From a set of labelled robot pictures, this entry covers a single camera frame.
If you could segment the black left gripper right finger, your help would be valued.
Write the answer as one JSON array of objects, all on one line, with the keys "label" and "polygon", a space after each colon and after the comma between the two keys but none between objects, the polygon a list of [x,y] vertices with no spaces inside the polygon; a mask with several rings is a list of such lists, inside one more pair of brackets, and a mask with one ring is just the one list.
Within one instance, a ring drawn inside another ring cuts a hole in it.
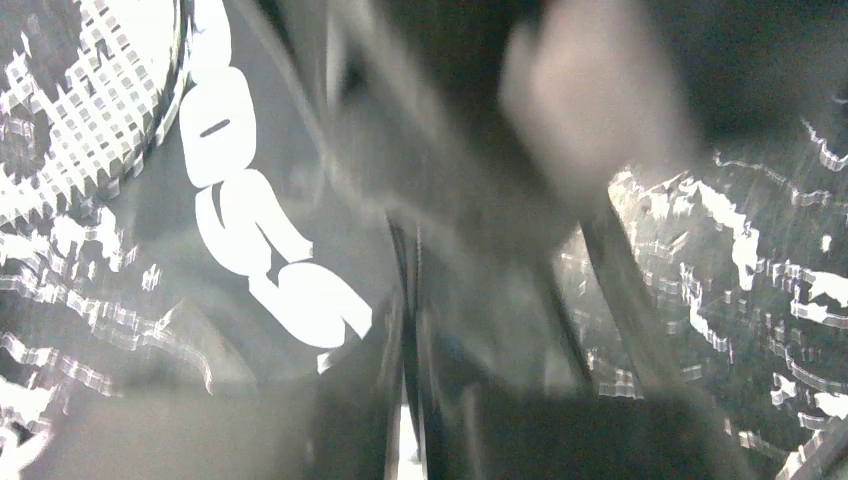
[{"label": "black left gripper right finger", "polygon": [[732,479],[710,412],[665,390],[601,396],[541,315],[417,318],[422,453],[430,479]]}]

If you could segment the black racket bag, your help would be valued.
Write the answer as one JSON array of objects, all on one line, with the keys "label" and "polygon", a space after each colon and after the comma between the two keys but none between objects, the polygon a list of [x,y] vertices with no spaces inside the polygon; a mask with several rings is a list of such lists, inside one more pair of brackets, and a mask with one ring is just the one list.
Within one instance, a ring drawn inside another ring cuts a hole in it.
[{"label": "black racket bag", "polygon": [[[202,392],[145,348],[123,397],[74,405],[33,479],[300,479],[321,361],[405,301],[411,267],[324,187],[294,97],[231,1],[197,1],[188,46],[212,60],[150,172],[114,201],[166,270],[127,301],[210,362]],[[171,311],[164,299],[174,301]]]}]

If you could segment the badminton racket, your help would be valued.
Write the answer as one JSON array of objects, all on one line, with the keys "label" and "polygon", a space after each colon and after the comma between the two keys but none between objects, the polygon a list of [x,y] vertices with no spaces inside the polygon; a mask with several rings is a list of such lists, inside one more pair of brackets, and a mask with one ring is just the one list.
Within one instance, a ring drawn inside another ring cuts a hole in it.
[{"label": "badminton racket", "polygon": [[191,1],[1,5],[1,221],[48,216],[137,173],[185,87]]}]

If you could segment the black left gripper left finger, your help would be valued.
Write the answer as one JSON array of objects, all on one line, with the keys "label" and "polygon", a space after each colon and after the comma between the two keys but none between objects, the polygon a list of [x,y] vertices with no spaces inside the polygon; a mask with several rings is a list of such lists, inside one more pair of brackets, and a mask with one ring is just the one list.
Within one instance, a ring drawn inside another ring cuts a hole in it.
[{"label": "black left gripper left finger", "polygon": [[404,301],[388,298],[372,327],[329,352],[313,381],[312,411],[297,467],[300,479],[383,479],[401,398]]}]

